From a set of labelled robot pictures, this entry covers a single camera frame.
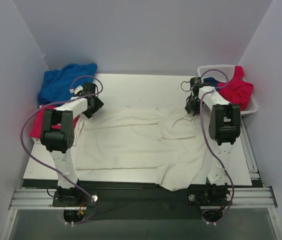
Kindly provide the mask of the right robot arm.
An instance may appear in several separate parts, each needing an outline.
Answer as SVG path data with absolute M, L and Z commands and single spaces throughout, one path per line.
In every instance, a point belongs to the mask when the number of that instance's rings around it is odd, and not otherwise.
M 186 100 L 188 114 L 200 117 L 201 130 L 211 158 L 207 181 L 211 185 L 226 186 L 232 148 L 241 133 L 241 108 L 224 99 L 213 86 L 199 76 L 190 79 L 190 96 Z

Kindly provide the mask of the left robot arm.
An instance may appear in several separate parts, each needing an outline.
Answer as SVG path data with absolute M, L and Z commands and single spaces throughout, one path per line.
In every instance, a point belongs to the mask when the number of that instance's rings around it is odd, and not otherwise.
M 82 193 L 76 187 L 79 178 L 71 154 L 76 137 L 74 120 L 80 115 L 91 118 L 104 103 L 98 97 L 98 86 L 92 82 L 86 82 L 70 92 L 74 93 L 74 97 L 69 101 L 44 110 L 40 142 L 50 153 L 58 176 L 56 197 L 76 206 L 82 201 Z

